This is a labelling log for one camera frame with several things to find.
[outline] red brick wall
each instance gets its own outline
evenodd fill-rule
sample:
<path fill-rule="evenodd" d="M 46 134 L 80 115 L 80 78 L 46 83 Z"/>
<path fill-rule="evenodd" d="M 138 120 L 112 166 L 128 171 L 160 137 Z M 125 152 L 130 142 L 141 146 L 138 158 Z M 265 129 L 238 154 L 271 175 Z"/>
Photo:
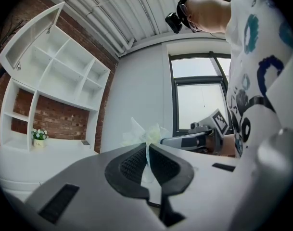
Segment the red brick wall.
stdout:
<path fill-rule="evenodd" d="M 13 25 L 16 25 L 20 20 L 24 20 L 25 24 L 37 14 L 53 5 L 54 4 L 49 0 L 21 0 L 5 22 L 2 35 L 4 35 L 9 29 L 12 18 Z M 96 41 L 96 39 L 94 39 L 64 11 L 60 14 L 57 26 L 81 44 L 91 54 L 97 57 L 111 70 L 106 88 L 104 90 L 96 129 L 95 151 L 100 152 L 105 106 L 114 77 L 115 68 L 117 66 L 117 61 Z M 9 79 L 10 77 L 8 74 L 3 75 L 0 79 L 0 112 L 3 96 L 5 94 Z M 27 115 L 31 97 L 32 94 L 22 90 L 19 91 L 15 102 L 15 112 Z M 52 138 L 84 139 L 88 115 L 88 111 L 71 107 L 40 96 L 36 107 L 34 127 L 47 129 Z M 12 129 L 26 133 L 26 123 L 13 119 Z"/>
<path fill-rule="evenodd" d="M 20 90 L 15 101 L 14 112 L 28 116 L 32 98 L 32 93 Z M 33 127 L 46 129 L 50 138 L 85 140 L 88 117 L 87 110 L 39 96 Z M 13 119 L 12 130 L 26 134 L 27 122 Z"/>

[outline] white cabinet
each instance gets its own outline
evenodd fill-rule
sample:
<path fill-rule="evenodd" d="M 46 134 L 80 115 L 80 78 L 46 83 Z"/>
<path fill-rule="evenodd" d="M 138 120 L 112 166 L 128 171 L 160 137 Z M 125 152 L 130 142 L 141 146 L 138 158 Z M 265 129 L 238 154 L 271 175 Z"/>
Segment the white cabinet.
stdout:
<path fill-rule="evenodd" d="M 55 23 L 57 4 L 25 24 L 7 43 L 0 63 L 12 77 L 0 115 L 0 184 L 24 201 L 39 185 L 72 163 L 95 155 L 98 110 L 110 70 Z M 13 111 L 19 89 L 33 94 L 28 116 Z M 48 139 L 35 150 L 31 132 L 40 95 L 89 110 L 86 140 Z M 12 131 L 12 119 L 27 122 L 27 134 Z"/>
<path fill-rule="evenodd" d="M 63 5 L 30 20 L 0 54 L 2 66 L 12 77 L 2 104 L 1 146 L 32 150 L 35 109 L 43 95 L 90 111 L 86 140 L 94 150 L 98 110 L 110 70 L 55 25 Z M 13 112 L 20 88 L 33 93 L 29 116 Z M 11 131 L 12 118 L 28 123 L 27 135 Z"/>

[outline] black camera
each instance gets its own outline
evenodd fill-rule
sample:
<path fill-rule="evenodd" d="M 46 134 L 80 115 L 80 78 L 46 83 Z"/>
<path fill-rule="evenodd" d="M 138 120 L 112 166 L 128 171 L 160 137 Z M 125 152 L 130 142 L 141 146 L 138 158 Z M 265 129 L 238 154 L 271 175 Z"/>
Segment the black camera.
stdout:
<path fill-rule="evenodd" d="M 175 12 L 166 17 L 166 22 L 175 33 L 179 33 L 183 26 Z"/>

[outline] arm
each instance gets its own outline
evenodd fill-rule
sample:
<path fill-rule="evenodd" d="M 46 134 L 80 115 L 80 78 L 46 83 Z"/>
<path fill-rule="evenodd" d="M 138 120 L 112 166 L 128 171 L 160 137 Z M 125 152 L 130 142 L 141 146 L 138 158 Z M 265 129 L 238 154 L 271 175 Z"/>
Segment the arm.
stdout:
<path fill-rule="evenodd" d="M 214 137 L 206 137 L 206 147 L 210 152 L 214 151 Z M 234 134 L 225 135 L 223 138 L 223 145 L 221 150 L 222 156 L 235 155 L 235 139 Z"/>

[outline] flower pot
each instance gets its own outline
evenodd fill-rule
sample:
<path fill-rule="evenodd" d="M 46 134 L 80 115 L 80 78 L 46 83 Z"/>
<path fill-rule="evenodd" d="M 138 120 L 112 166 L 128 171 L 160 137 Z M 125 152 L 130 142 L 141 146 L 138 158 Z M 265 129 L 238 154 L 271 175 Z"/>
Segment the flower pot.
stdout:
<path fill-rule="evenodd" d="M 35 148 L 44 148 L 45 147 L 45 141 L 34 140 L 33 145 L 34 145 Z"/>

